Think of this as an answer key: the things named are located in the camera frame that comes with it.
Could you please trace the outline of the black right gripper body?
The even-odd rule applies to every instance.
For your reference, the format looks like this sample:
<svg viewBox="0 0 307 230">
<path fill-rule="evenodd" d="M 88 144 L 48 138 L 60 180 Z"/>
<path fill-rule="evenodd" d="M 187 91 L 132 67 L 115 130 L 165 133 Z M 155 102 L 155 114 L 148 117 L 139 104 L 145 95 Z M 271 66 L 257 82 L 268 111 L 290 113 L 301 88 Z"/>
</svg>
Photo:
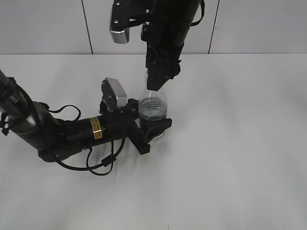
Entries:
<svg viewBox="0 0 307 230">
<path fill-rule="evenodd" d="M 146 42 L 146 67 L 180 69 L 179 59 L 185 40 L 185 31 L 176 23 L 149 23 L 142 25 L 141 40 Z"/>
</svg>

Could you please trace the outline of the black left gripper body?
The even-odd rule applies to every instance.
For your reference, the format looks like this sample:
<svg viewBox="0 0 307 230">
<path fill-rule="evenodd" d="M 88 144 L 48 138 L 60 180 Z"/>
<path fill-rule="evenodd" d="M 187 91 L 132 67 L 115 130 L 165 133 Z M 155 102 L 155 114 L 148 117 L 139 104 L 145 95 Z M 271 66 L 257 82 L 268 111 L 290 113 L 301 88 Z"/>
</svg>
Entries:
<svg viewBox="0 0 307 230">
<path fill-rule="evenodd" d="M 150 152 L 150 145 L 145 142 L 143 134 L 136 123 L 138 118 L 138 100 L 128 99 L 126 106 L 109 111 L 106 102 L 100 103 L 99 123 L 103 137 L 90 141 L 90 146 L 97 146 L 129 138 L 140 154 Z"/>
</svg>

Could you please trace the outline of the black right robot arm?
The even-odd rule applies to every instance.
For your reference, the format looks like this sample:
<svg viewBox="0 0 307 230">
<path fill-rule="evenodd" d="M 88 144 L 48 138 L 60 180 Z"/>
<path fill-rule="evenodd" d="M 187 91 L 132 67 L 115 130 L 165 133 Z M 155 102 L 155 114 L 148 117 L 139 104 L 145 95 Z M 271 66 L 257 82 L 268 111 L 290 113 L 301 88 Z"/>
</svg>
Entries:
<svg viewBox="0 0 307 230">
<path fill-rule="evenodd" d="M 155 0 L 151 15 L 155 21 L 142 28 L 146 42 L 146 88 L 158 91 L 180 73 L 180 55 L 190 27 L 204 17 L 203 0 Z"/>
</svg>

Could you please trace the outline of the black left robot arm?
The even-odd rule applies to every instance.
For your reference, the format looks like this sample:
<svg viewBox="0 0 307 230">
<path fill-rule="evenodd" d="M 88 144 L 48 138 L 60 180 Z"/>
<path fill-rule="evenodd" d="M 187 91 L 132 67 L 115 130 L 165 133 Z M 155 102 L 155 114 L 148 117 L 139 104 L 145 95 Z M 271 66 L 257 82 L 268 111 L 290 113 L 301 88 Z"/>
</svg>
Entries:
<svg viewBox="0 0 307 230">
<path fill-rule="evenodd" d="M 87 148 L 126 139 L 140 154 L 146 154 L 150 141 L 171 127 L 172 120 L 166 116 L 138 125 L 139 102 L 127 98 L 117 79 L 105 78 L 101 90 L 99 116 L 62 120 L 54 117 L 47 104 L 29 100 L 14 78 L 1 74 L 1 131 L 15 133 L 35 148 L 43 161 L 55 162 Z"/>
</svg>

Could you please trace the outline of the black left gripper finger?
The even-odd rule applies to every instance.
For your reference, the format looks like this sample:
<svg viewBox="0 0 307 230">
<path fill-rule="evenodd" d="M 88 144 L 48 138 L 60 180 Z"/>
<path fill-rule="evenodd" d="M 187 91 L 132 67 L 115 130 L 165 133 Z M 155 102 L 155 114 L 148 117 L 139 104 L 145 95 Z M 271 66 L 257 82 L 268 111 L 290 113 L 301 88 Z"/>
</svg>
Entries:
<svg viewBox="0 0 307 230">
<path fill-rule="evenodd" d="M 162 118 L 154 121 L 141 118 L 141 130 L 146 143 L 151 142 L 155 137 L 163 134 L 164 131 L 171 126 L 171 118 Z"/>
</svg>

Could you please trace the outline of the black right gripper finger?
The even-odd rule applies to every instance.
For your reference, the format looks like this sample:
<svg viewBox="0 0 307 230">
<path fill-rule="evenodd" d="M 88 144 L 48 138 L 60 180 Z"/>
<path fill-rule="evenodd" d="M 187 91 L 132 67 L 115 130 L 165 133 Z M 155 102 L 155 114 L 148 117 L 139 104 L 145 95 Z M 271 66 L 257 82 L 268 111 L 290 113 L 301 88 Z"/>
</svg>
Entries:
<svg viewBox="0 0 307 230">
<path fill-rule="evenodd" d="M 167 76 L 169 79 L 173 79 L 180 73 L 180 63 L 180 59 L 169 61 L 167 66 Z"/>
<path fill-rule="evenodd" d="M 170 79 L 169 61 L 165 58 L 157 60 L 146 57 L 145 65 L 148 70 L 146 88 L 151 91 L 159 91 Z"/>
</svg>

